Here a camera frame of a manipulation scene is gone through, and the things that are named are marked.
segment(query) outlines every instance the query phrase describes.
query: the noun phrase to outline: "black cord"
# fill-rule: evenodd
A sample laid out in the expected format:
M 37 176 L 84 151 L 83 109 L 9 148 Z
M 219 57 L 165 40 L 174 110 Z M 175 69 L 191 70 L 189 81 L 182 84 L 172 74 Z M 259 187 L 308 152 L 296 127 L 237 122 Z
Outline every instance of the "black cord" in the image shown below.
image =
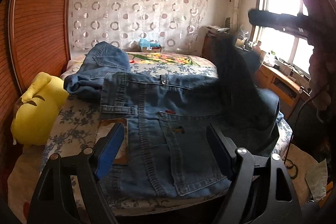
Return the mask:
M 288 156 L 288 152 L 289 152 L 289 148 L 290 148 L 291 143 L 292 143 L 292 140 L 293 140 L 294 131 L 295 131 L 296 124 L 297 124 L 297 121 L 298 121 L 298 119 L 299 119 L 301 110 L 303 109 L 303 107 L 305 106 L 306 103 L 310 102 L 311 100 L 314 100 L 314 99 L 315 99 L 315 98 L 316 98 L 322 91 L 324 91 L 328 84 L 329 84 L 329 83 L 327 83 L 327 84 L 325 84 L 324 86 L 322 86 L 322 88 L 321 88 L 321 89 L 320 89 L 314 96 L 308 98 L 308 100 L 305 101 L 305 102 L 302 104 L 302 106 L 300 107 L 300 109 L 299 109 L 299 113 L 298 113 L 298 115 L 297 115 L 297 117 L 296 117 L 296 120 L 295 120 L 295 124 L 294 124 L 293 131 L 292 131 L 292 136 L 291 136 L 291 139 L 290 139 L 289 144 L 288 144 L 288 148 L 287 148 L 286 155 L 285 155 L 285 161 L 283 162 L 283 164 L 286 163 L 287 156 Z

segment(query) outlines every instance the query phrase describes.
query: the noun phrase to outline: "metal screw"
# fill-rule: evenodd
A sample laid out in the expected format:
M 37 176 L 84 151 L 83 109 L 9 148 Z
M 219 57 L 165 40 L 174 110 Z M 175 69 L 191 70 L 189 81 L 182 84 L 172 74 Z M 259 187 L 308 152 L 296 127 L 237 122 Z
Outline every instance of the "metal screw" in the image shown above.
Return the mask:
M 239 154 L 241 154 L 241 155 L 244 155 L 244 154 L 247 153 L 247 150 L 246 150 L 245 148 L 243 148 L 243 147 L 239 147 L 239 148 L 237 149 L 237 152 L 238 152 Z
M 89 154 L 91 154 L 92 152 L 93 152 L 93 150 L 92 150 L 92 148 L 90 148 L 90 147 L 85 148 L 84 151 L 83 151 L 83 153 L 84 153 L 85 155 L 89 155 Z
M 58 154 L 56 154 L 56 153 L 54 153 L 54 154 L 52 154 L 51 156 L 50 156 L 50 159 L 51 160 L 55 160 L 55 159 L 57 159 L 58 158 Z
M 280 160 L 280 156 L 279 156 L 278 154 L 276 154 L 276 153 L 273 153 L 273 154 L 272 154 L 272 158 L 273 158 L 274 160 Z

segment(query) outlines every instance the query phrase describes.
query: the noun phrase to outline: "cardboard box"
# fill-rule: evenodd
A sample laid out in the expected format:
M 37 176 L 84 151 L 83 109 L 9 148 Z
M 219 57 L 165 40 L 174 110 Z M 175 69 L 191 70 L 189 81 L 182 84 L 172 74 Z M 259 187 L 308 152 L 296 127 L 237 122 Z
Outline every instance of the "cardboard box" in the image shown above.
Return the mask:
M 161 52 L 161 47 L 142 47 L 142 52 Z

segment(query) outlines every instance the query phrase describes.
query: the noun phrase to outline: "circle patterned wall covering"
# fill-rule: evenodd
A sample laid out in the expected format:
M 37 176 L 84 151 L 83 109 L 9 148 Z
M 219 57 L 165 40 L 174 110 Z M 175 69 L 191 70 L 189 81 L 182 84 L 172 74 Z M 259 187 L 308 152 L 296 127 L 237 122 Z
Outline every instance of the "circle patterned wall covering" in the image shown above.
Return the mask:
M 141 38 L 165 51 L 197 49 L 196 38 L 208 0 L 70 0 L 72 50 L 88 50 L 101 41 L 124 50 Z

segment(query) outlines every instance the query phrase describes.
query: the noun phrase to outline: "stuffed animal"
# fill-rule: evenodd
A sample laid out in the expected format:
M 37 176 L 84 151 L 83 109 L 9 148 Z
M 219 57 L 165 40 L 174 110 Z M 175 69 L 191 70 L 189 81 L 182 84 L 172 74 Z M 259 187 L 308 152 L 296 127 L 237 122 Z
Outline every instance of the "stuffed animal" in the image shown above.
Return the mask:
M 14 107 L 13 137 L 21 144 L 44 145 L 65 103 L 63 80 L 40 72 Z

